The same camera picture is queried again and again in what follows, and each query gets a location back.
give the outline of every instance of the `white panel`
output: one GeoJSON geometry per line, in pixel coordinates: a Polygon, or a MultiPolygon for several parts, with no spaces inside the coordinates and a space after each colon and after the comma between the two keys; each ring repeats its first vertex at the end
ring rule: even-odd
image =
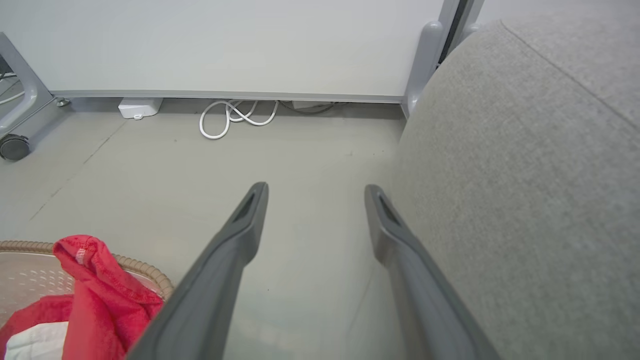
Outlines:
{"type": "Polygon", "coordinates": [[[53,92],[404,94],[443,0],[0,0],[53,92]]]}

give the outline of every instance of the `floor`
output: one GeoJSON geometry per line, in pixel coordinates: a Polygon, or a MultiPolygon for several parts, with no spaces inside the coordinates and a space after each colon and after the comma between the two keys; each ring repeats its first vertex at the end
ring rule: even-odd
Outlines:
{"type": "MultiPolygon", "coordinates": [[[[198,118],[208,100],[165,99],[143,120],[123,119],[119,101],[51,104],[25,123],[45,125],[31,135],[32,154],[0,161],[0,240],[91,234],[177,284],[249,187],[266,181],[266,224],[225,358],[390,358],[374,349],[382,333],[353,333],[371,332],[357,319],[363,306],[391,308],[388,285],[371,280],[381,270],[363,195],[366,184],[388,184],[404,126],[398,106],[344,104],[315,117],[280,108],[268,126],[231,124],[207,140],[198,118]],[[367,305],[376,286],[383,304],[367,305]]],[[[258,119],[272,107],[262,102],[258,119]]],[[[208,132],[223,129],[222,113],[207,116],[208,132]]]]}

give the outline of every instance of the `red cloth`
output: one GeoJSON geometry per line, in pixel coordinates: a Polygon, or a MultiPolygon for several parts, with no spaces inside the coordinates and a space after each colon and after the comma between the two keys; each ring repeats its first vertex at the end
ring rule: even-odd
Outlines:
{"type": "Polygon", "coordinates": [[[69,321],[64,360],[123,359],[160,312],[162,299],[122,270],[92,236],[66,237],[54,244],[53,254],[76,279],[75,293],[43,297],[16,311],[0,329],[0,358],[14,334],[38,323],[69,321]]]}

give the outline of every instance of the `gray fabric sofa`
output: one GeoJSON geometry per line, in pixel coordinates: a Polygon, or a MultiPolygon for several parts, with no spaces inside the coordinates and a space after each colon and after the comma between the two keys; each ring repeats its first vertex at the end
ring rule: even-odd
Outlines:
{"type": "Polygon", "coordinates": [[[484,26],[389,191],[504,359],[640,358],[640,4],[484,26]]]}

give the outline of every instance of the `sofa seam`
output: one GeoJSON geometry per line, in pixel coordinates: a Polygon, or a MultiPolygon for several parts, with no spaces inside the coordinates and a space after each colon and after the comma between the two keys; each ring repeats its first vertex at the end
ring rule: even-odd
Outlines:
{"type": "Polygon", "coordinates": [[[569,73],[567,73],[567,71],[565,71],[564,69],[562,69],[560,66],[556,65],[554,62],[552,62],[551,60],[549,60],[547,57],[545,57],[544,55],[542,55],[539,51],[537,51],[533,46],[529,45],[523,38],[521,38],[520,36],[518,36],[513,30],[509,29],[505,23],[500,20],[500,25],[502,26],[503,29],[505,29],[509,34],[511,34],[512,36],[514,36],[516,39],[518,39],[521,43],[523,43],[527,48],[529,48],[531,51],[533,51],[536,55],[538,55],[540,58],[542,58],[543,60],[545,60],[549,65],[553,66],[556,70],[558,70],[561,74],[563,74],[564,76],[566,76],[568,79],[570,79],[571,81],[573,81],[575,84],[577,84],[579,87],[581,87],[584,91],[586,91],[589,95],[591,95],[594,99],[596,99],[597,101],[599,101],[601,104],[603,104],[607,109],[611,110],[614,114],[616,114],[619,118],[621,118],[624,122],[626,122],[633,130],[636,131],[640,131],[640,129],[638,128],[637,125],[635,125],[630,119],[628,119],[626,116],[624,116],[622,113],[620,113],[618,110],[616,110],[615,108],[613,108],[608,102],[604,101],[603,99],[601,99],[599,96],[597,96],[593,91],[591,91],[589,88],[587,88],[584,84],[582,84],[580,81],[578,81],[577,79],[575,79],[573,76],[569,75],[569,73]]]}

